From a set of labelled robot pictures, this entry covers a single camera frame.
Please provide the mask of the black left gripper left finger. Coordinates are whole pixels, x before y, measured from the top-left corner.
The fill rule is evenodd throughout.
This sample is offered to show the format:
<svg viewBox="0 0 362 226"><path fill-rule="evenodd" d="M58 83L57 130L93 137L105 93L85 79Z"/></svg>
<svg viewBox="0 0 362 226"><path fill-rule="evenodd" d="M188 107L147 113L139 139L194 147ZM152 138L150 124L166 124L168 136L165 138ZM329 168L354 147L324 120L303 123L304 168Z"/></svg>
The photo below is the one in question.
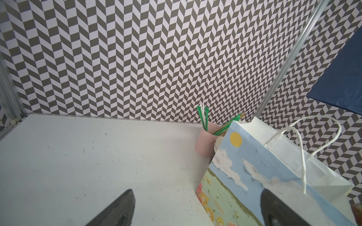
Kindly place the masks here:
<svg viewBox="0 0 362 226"><path fill-rule="evenodd" d="M126 190L86 226L130 226L136 199L132 189Z"/></svg>

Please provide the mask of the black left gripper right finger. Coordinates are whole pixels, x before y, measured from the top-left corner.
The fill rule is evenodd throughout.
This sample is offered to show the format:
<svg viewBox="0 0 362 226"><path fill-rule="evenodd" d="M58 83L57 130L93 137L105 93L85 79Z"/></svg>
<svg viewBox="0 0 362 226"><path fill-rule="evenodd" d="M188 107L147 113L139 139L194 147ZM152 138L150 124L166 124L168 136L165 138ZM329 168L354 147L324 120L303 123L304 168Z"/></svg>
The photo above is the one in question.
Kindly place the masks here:
<svg viewBox="0 0 362 226"><path fill-rule="evenodd" d="M260 207L266 226L310 225L268 189L261 193Z"/></svg>

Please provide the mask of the illustrated green paper gift bag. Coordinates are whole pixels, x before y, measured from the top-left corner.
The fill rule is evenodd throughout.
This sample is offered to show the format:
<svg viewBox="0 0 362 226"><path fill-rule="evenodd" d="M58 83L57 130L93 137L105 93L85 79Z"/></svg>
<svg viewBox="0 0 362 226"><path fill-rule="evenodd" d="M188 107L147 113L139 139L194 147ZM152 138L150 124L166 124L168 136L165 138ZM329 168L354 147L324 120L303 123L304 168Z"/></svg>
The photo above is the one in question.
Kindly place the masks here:
<svg viewBox="0 0 362 226"><path fill-rule="evenodd" d="M353 184L308 153L296 123L275 130L255 118L233 122L196 197L216 226L265 226L260 200L270 190L310 226L354 226L347 195Z"/></svg>

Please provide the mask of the dark blue napkin stack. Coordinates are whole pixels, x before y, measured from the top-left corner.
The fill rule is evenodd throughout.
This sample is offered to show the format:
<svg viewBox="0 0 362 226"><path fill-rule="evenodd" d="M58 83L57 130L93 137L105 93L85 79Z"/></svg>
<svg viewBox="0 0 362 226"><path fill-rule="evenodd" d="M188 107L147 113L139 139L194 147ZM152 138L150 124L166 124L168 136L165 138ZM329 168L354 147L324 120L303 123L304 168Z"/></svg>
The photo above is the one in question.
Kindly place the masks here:
<svg viewBox="0 0 362 226"><path fill-rule="evenodd" d="M362 114L362 30L346 43L306 95L316 101Z"/></svg>

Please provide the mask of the stack of black paper cups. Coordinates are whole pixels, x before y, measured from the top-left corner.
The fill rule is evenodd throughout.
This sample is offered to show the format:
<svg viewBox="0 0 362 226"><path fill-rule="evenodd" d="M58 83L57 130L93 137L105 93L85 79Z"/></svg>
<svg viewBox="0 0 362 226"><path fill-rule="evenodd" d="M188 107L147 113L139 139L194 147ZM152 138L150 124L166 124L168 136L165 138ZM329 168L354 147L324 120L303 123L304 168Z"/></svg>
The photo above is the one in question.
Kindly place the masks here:
<svg viewBox="0 0 362 226"><path fill-rule="evenodd" d="M215 153L216 153L217 150L219 149L219 147L220 147L223 139L224 139L224 137L218 137L218 138L216 139L215 146L214 146L214 152L215 152Z"/></svg>

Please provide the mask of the pink metal bucket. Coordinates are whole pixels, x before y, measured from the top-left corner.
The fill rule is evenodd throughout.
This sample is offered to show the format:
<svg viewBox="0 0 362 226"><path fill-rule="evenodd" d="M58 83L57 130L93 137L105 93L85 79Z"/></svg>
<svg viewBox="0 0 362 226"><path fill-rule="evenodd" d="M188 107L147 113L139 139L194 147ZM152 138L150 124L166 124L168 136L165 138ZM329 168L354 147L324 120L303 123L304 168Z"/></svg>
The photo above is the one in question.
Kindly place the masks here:
<svg viewBox="0 0 362 226"><path fill-rule="evenodd" d="M195 151L203 157L212 157L215 154L214 147L216 140L220 136L213 135L220 128L220 125L217 125L213 122L208 123L208 131L204 128L201 128L199 136L195 143Z"/></svg>

